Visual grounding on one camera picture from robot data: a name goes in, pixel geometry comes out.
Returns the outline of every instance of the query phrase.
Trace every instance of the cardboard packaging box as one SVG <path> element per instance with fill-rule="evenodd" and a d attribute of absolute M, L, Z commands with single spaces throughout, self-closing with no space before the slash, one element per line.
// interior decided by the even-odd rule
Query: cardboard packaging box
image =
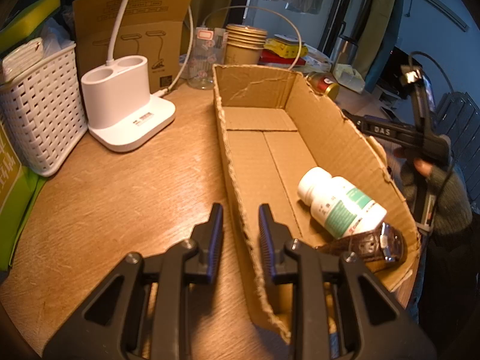
<path fill-rule="evenodd" d="M 267 287 L 263 279 L 259 205 L 269 203 L 275 221 L 312 246 L 332 239 L 297 196 L 300 179 L 315 166 L 343 176 L 379 202 L 388 211 L 386 221 L 404 235 L 405 262 L 376 272 L 388 290 L 412 274 L 418 232 L 388 174 L 385 152 L 332 100 L 316 96 L 300 73 L 246 65 L 215 65 L 214 94 L 234 238 L 254 323 L 290 339 L 291 286 Z M 378 266 L 369 268 L 375 272 Z"/>
<path fill-rule="evenodd" d="M 169 86 L 179 71 L 183 19 L 191 0 L 129 0 L 114 58 L 148 58 L 150 92 Z M 105 64 L 122 0 L 75 0 L 73 14 L 80 76 Z"/>

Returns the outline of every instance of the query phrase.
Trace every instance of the wall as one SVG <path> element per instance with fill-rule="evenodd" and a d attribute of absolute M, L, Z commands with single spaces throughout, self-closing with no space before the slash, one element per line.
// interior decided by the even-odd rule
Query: wall
<path fill-rule="evenodd" d="M 480 30 L 461 0 L 440 0 L 470 27 L 463 32 L 433 5 L 413 0 L 411 17 L 405 17 L 410 0 L 404 2 L 397 47 L 410 53 L 430 54 L 447 73 L 455 91 L 468 92 L 480 105 L 480 78 L 476 78 L 480 62 Z M 415 57 L 430 77 L 436 102 L 448 92 L 448 86 L 437 67 L 425 57 Z"/>

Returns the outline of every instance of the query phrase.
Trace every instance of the woven basket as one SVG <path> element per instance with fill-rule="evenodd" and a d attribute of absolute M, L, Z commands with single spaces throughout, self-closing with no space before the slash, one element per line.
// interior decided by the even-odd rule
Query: woven basket
<path fill-rule="evenodd" d="M 22 162 L 41 176 L 53 175 L 87 131 L 74 49 L 0 87 L 0 120 Z"/>

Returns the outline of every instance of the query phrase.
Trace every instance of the charging cable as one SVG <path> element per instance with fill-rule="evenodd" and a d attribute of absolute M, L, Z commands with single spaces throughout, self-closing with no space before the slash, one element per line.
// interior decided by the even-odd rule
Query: charging cable
<path fill-rule="evenodd" d="M 291 71 L 291 69 L 297 64 L 298 60 L 300 59 L 300 54 L 302 53 L 302 36 L 300 35 L 300 31 L 298 30 L 298 28 L 288 19 L 286 18 L 285 16 L 283 16 L 281 13 L 278 13 L 278 12 L 275 12 L 271 9 L 267 9 L 267 8 L 262 8 L 262 7 L 253 7 L 252 5 L 232 5 L 230 7 L 223 7 L 223 8 L 219 8 L 219 9 L 215 9 L 213 12 L 210 12 L 206 17 L 205 19 L 203 19 L 203 23 L 202 23 L 202 27 L 205 26 L 205 22 L 207 21 L 207 19 L 212 16 L 214 13 L 218 12 L 218 11 L 221 11 L 221 10 L 224 10 L 224 9 L 231 9 L 231 8 L 253 8 L 253 9 L 260 9 L 262 11 L 266 11 L 266 12 L 270 12 L 270 13 L 274 13 L 276 14 L 277 16 L 280 16 L 283 20 L 285 20 L 288 24 L 290 24 L 292 26 L 292 28 L 295 30 L 295 32 L 297 33 L 297 38 L 298 38 L 298 52 L 297 52 L 297 56 L 295 57 L 294 61 L 292 62 L 292 64 L 290 65 L 290 67 L 288 68 L 289 71 Z"/>
<path fill-rule="evenodd" d="M 115 24 L 113 25 L 113 30 L 112 30 L 112 36 L 110 37 L 110 43 L 109 43 L 109 50 L 107 52 L 107 55 L 106 55 L 106 65 L 107 66 L 110 66 L 111 64 L 113 64 L 113 61 L 114 61 L 114 58 L 113 58 L 113 50 L 115 49 L 115 42 L 117 40 L 117 36 L 118 36 L 118 33 L 119 33 L 119 29 L 120 29 L 120 25 L 122 23 L 122 19 L 123 19 L 123 15 L 125 13 L 125 9 L 127 8 L 127 4 L 128 4 L 128 0 L 122 0 L 121 1 L 121 4 L 120 4 L 120 8 L 118 9 L 118 13 L 117 13 L 117 17 L 115 19 Z M 297 33 L 297 38 L 298 38 L 298 52 L 297 52 L 297 56 L 295 57 L 294 61 L 292 62 L 292 64 L 290 65 L 290 67 L 288 68 L 288 70 L 291 70 L 298 62 L 298 60 L 300 59 L 300 54 L 302 53 L 302 36 L 300 35 L 300 31 L 298 30 L 298 28 L 285 16 L 283 16 L 282 14 L 278 13 L 278 12 L 275 12 L 271 9 L 267 9 L 267 8 L 261 8 L 261 7 L 253 7 L 253 6 L 250 6 L 250 5 L 232 5 L 232 6 L 229 6 L 229 7 L 223 7 L 223 8 L 219 8 L 219 9 L 216 9 L 214 10 L 213 12 L 209 13 L 207 15 L 207 17 L 205 17 L 205 19 L 203 20 L 203 23 L 202 23 L 202 26 L 204 27 L 205 26 L 205 22 L 206 20 L 214 13 L 216 12 L 219 12 L 223 9 L 232 9 L 232 8 L 253 8 L 253 9 L 260 9 L 262 11 L 266 11 L 266 12 L 270 12 L 270 13 L 274 13 L 275 15 L 277 16 L 280 16 L 283 20 L 285 20 L 288 24 L 290 24 L 292 26 L 292 28 L 295 30 L 295 32 Z M 165 88 L 165 89 L 161 89 L 155 93 L 153 93 L 154 96 L 158 96 L 158 97 L 162 97 L 162 96 L 165 96 L 167 93 L 169 93 L 173 87 L 175 86 L 175 84 L 177 83 L 177 81 L 179 80 L 180 76 L 182 75 L 183 71 L 185 70 L 185 67 L 187 66 L 188 64 L 188 60 L 190 58 L 190 54 L 191 54 L 191 49 L 192 49 L 192 46 L 194 44 L 194 18 L 192 16 L 192 13 L 191 13 L 191 7 L 189 6 L 188 7 L 188 16 L 189 16 L 189 22 L 190 22 L 190 41 L 189 41 L 189 44 L 188 44 L 188 50 L 187 50 L 187 55 L 185 57 L 185 61 L 183 62 L 183 65 L 181 66 L 180 68 L 180 71 L 178 72 L 177 76 L 175 77 L 175 79 L 172 81 L 172 83 L 168 86 L 168 88 Z"/>
<path fill-rule="evenodd" d="M 110 43 L 109 43 L 109 50 L 106 54 L 106 65 L 110 66 L 113 64 L 114 58 L 113 58 L 113 50 L 115 49 L 115 42 L 117 40 L 117 36 L 119 33 L 120 25 L 122 23 L 123 15 L 125 14 L 125 9 L 127 8 L 128 0 L 122 0 L 120 4 L 120 8 L 118 9 L 117 17 L 115 19 L 115 24 L 113 25 L 113 30 L 112 30 L 112 36 L 110 37 Z M 187 56 L 185 58 L 185 61 L 183 62 L 183 65 L 178 72 L 177 76 L 175 79 L 172 81 L 172 83 L 169 85 L 168 88 L 161 89 L 160 91 L 157 91 L 154 93 L 155 96 L 162 97 L 166 95 L 168 92 L 170 92 L 177 81 L 179 80 L 180 76 L 182 75 L 183 71 L 185 70 L 185 67 L 187 66 L 188 59 L 190 57 L 191 53 L 191 48 L 194 43 L 194 18 L 191 14 L 191 8 L 190 6 L 188 7 L 188 16 L 189 16 L 189 21 L 190 21 L 190 42 L 188 45 L 188 51 L 187 51 Z"/>
<path fill-rule="evenodd" d="M 115 24 L 113 25 L 112 36 L 110 37 L 109 50 L 106 54 L 106 65 L 110 66 L 113 64 L 113 49 L 115 48 L 115 42 L 119 34 L 120 24 L 122 23 L 123 14 L 127 8 L 128 0 L 122 0 L 120 8 L 118 9 L 117 18 L 115 19 Z"/>

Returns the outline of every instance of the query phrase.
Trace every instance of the wristwatch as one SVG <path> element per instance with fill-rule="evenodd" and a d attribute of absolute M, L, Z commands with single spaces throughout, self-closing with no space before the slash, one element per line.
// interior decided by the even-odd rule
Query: wristwatch
<path fill-rule="evenodd" d="M 402 261 L 405 241 L 399 230 L 383 222 L 375 230 L 339 238 L 316 249 L 335 256 L 355 252 L 365 263 L 384 262 L 388 267 Z"/>

